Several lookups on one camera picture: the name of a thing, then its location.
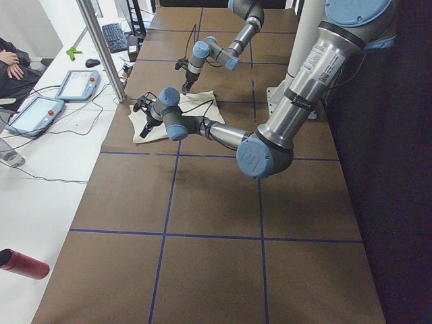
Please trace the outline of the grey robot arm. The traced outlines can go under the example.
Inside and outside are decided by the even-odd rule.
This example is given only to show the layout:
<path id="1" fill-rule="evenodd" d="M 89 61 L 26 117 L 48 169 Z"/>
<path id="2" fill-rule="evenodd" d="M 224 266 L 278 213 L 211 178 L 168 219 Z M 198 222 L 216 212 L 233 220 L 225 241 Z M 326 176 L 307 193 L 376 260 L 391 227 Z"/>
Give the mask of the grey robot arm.
<path id="1" fill-rule="evenodd" d="M 186 81 L 182 85 L 183 94 L 190 92 L 208 58 L 214 59 L 229 71 L 235 70 L 246 46 L 253 36 L 261 31 L 265 14 L 260 1 L 229 1 L 228 9 L 245 21 L 243 28 L 226 47 L 222 46 L 216 37 L 208 36 L 195 42 L 190 58 L 178 60 L 176 70 L 183 68 L 186 71 Z"/>
<path id="2" fill-rule="evenodd" d="M 294 157 L 293 139 L 329 90 L 333 79 L 352 55 L 385 49 L 396 37 L 395 1 L 326 1 L 323 18 L 317 24 L 317 40 L 294 79 L 285 87 L 268 121 L 247 132 L 209 119 L 188 116 L 180 109 L 180 97 L 198 80 L 208 57 L 226 69 L 237 67 L 239 56 L 264 23 L 258 1 L 230 1 L 229 10 L 245 21 L 243 29 L 228 48 L 209 36 L 195 43 L 190 59 L 181 59 L 186 81 L 181 90 L 164 88 L 156 99 L 140 97 L 134 111 L 146 115 L 141 131 L 145 137 L 156 126 L 164 126 L 170 140 L 179 141 L 198 134 L 236 152 L 242 173 L 263 179 L 287 169 Z"/>

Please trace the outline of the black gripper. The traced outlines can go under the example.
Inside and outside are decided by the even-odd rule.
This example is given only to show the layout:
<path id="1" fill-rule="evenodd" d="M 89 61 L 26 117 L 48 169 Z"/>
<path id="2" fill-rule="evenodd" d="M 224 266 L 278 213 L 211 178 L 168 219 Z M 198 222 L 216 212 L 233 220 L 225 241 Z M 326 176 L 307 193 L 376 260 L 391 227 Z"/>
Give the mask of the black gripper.
<path id="1" fill-rule="evenodd" d="M 186 81 L 182 85 L 182 92 L 189 93 L 193 84 L 196 82 L 196 74 L 192 72 L 186 72 L 185 77 L 186 77 Z"/>
<path id="2" fill-rule="evenodd" d="M 159 120 L 153 118 L 151 115 L 147 115 L 146 124 L 140 133 L 140 137 L 146 138 L 146 136 L 151 132 L 151 130 L 154 127 L 160 126 L 161 124 L 162 124 L 162 121 L 159 121 Z"/>

